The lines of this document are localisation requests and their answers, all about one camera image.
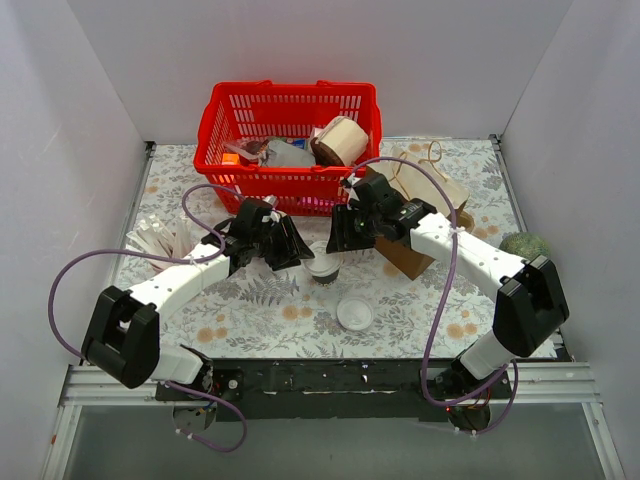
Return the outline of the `black paper coffee cup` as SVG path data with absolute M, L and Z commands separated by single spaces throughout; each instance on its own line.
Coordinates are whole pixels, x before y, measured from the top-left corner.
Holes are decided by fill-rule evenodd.
M 330 274 L 326 274 L 326 275 L 313 275 L 312 278 L 313 280 L 320 284 L 320 285 L 329 285 L 332 282 L 334 282 L 339 275 L 340 270 L 336 269 L 335 271 L 333 271 Z

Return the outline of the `white plastic cup lid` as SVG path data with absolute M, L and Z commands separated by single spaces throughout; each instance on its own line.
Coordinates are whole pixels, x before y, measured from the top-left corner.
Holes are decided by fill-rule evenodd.
M 336 310 L 339 324 L 349 331 L 363 331 L 374 321 L 372 305 L 361 297 L 346 297 L 339 301 Z

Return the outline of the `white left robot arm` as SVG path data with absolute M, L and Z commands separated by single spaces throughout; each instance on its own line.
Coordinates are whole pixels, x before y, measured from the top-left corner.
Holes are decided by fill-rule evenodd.
M 176 265 L 127 290 L 105 289 L 81 353 L 127 388 L 148 380 L 171 381 L 188 398 L 203 399 L 213 386 L 211 373 L 203 369 L 204 356 L 187 347 L 162 344 L 162 320 L 255 258 L 279 271 L 313 256 L 290 216 L 266 201 L 246 199 L 236 216 L 216 225 Z

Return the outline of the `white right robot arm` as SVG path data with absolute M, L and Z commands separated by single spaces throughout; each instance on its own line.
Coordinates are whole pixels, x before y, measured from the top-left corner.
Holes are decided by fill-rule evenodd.
M 501 367 L 531 356 L 569 317 L 555 264 L 527 260 L 453 227 L 429 203 L 405 200 L 387 179 L 371 173 L 349 200 L 333 207 L 327 252 L 365 250 L 377 239 L 396 241 L 444 262 L 493 301 L 491 329 L 463 350 L 432 384 L 440 396 L 475 397 Z

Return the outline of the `brown cardboard cup carrier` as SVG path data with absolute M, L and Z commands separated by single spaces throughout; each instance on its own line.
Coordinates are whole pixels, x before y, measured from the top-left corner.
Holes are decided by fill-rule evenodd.
M 463 228 L 467 233 L 472 233 L 475 228 L 474 218 L 466 211 L 457 213 L 457 226 Z

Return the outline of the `pink cup of straws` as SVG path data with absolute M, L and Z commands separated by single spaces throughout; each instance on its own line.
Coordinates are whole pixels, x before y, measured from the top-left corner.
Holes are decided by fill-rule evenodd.
M 178 216 L 169 224 L 156 214 L 143 217 L 126 234 L 130 249 L 138 253 L 170 259 L 182 259 L 195 247 L 188 219 Z

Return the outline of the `orange snack box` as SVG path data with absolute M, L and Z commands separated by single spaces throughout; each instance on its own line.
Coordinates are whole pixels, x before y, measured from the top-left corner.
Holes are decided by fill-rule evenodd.
M 225 152 L 222 155 L 221 164 L 226 166 L 241 165 L 242 161 L 239 154 Z

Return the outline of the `clear plastic snack packet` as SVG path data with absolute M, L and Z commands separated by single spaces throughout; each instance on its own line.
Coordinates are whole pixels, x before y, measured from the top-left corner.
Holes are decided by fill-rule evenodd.
M 237 154 L 246 165 L 261 165 L 267 159 L 268 140 L 234 140 L 224 144 L 228 153 Z

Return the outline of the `grey crumpled pouch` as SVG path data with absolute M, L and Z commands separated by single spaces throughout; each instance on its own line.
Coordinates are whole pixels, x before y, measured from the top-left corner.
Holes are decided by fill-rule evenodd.
M 270 168 L 309 168 L 316 164 L 312 153 L 279 139 L 270 140 L 263 166 Z

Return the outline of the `red plastic shopping basket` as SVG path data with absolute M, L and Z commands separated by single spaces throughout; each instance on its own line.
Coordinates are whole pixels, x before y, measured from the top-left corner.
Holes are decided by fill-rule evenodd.
M 287 214 L 328 216 L 346 200 L 342 178 L 378 155 L 381 137 L 370 83 L 221 82 L 203 112 L 194 167 L 223 186 L 231 213 L 241 196 L 273 195 Z

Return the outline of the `green melon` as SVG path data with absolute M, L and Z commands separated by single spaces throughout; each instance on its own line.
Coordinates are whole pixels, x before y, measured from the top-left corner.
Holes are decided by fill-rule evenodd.
M 530 232 L 516 232 L 506 236 L 500 243 L 499 249 L 529 261 L 538 256 L 550 257 L 547 242 L 539 235 Z

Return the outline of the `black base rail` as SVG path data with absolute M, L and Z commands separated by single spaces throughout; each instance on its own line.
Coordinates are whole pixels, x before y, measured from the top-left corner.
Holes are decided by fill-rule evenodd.
M 417 359 L 223 359 L 214 363 L 213 395 L 249 420 L 407 418 L 445 422 L 427 402 Z M 475 410 L 521 404 L 581 404 L 600 399 L 586 363 L 521 362 L 504 374 Z M 128 389 L 97 367 L 70 368 L 63 406 L 172 406 L 198 410 L 207 400 L 147 381 Z

